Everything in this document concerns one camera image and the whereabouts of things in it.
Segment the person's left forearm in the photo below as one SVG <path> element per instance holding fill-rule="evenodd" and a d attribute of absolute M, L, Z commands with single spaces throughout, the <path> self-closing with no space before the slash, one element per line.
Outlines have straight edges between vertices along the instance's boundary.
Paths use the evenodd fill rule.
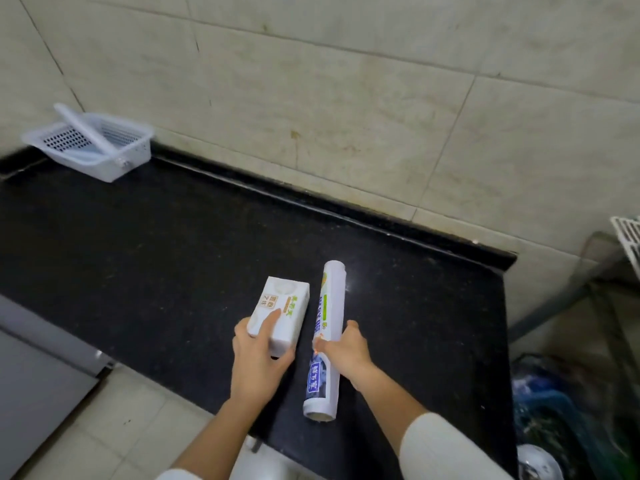
<path fill-rule="evenodd" d="M 254 398 L 231 397 L 155 480 L 229 480 L 249 430 L 266 405 Z"/>

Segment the white plastic basket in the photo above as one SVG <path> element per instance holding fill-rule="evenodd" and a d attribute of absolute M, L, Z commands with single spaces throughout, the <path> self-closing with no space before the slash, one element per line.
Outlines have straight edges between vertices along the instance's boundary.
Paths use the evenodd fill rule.
<path fill-rule="evenodd" d="M 60 120 L 21 135 L 22 141 L 56 163 L 112 183 L 148 163 L 153 126 L 95 112 L 76 112 L 54 104 Z"/>

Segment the white round lid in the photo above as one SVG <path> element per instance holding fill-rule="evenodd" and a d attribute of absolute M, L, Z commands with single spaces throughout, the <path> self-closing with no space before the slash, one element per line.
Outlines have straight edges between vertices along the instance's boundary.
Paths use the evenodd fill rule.
<path fill-rule="evenodd" d="M 554 457 L 533 444 L 517 446 L 519 480 L 564 480 Z"/>

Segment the white plastic wrap roll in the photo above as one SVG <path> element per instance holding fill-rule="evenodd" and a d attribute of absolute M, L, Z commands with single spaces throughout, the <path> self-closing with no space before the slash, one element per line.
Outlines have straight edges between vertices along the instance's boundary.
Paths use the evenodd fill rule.
<path fill-rule="evenodd" d="M 337 260 L 325 263 L 316 313 L 314 339 L 339 340 L 343 331 L 346 267 Z M 327 355 L 314 349 L 308 368 L 303 414 L 315 422 L 337 416 L 340 373 Z"/>

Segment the person's right forearm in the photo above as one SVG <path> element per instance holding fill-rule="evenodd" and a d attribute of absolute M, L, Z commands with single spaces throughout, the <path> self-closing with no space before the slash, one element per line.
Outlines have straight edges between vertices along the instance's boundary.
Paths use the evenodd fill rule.
<path fill-rule="evenodd" d="M 471 439 L 372 363 L 348 375 L 397 455 L 404 480 L 514 480 Z"/>

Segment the grey metal stand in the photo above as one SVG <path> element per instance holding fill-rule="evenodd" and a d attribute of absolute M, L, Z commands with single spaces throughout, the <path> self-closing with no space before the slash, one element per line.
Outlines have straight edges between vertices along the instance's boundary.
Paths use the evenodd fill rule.
<path fill-rule="evenodd" d="M 515 324 L 508 327 L 508 343 L 515 344 L 556 315 L 587 298 L 590 285 L 640 299 L 640 244 L 620 240 L 603 231 L 583 243 L 568 284 Z"/>

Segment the blue green plastic bag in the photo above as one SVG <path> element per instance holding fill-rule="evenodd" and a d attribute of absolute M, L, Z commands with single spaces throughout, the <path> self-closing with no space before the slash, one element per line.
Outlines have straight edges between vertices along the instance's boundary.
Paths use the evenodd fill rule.
<path fill-rule="evenodd" d="M 533 445 L 563 480 L 640 480 L 640 387 L 555 356 L 511 363 L 519 449 Z"/>

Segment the person's left hand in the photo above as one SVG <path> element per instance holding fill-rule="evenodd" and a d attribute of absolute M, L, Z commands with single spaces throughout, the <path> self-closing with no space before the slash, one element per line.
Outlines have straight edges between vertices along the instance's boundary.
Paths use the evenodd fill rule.
<path fill-rule="evenodd" d="M 230 383 L 231 402 L 260 411 L 275 395 L 285 373 L 274 373 L 272 370 L 269 338 L 280 314 L 279 309 L 272 311 L 256 337 L 247 332 L 249 317 L 236 324 L 232 339 L 234 363 Z"/>

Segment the grey cabinet door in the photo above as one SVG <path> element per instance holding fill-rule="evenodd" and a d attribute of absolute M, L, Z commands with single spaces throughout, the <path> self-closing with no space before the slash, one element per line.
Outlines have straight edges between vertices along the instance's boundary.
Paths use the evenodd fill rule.
<path fill-rule="evenodd" d="M 115 361 L 0 295 L 0 480 L 10 480 Z"/>

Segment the white slotted rack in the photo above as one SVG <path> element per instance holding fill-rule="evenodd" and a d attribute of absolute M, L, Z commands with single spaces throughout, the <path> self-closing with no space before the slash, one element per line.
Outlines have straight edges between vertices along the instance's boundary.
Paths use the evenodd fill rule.
<path fill-rule="evenodd" d="M 640 216 L 610 218 L 616 236 L 640 281 Z"/>

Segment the person's right hand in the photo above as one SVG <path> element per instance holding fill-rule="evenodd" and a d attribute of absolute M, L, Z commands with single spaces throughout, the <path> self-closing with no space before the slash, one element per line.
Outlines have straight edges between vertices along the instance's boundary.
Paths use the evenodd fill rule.
<path fill-rule="evenodd" d="M 367 340 L 361 334 L 358 323 L 353 320 L 348 320 L 338 340 L 332 340 L 332 351 L 327 359 L 356 390 L 361 389 L 365 376 L 375 368 Z"/>

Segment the white tissue pack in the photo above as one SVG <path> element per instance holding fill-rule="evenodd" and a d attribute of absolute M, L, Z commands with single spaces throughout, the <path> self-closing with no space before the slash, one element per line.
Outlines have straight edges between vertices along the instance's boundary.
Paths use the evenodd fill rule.
<path fill-rule="evenodd" d="M 269 338 L 269 353 L 273 358 L 281 357 L 298 343 L 309 297 L 309 283 L 269 276 L 247 323 L 247 332 L 256 337 L 268 315 L 279 309 L 281 314 Z"/>

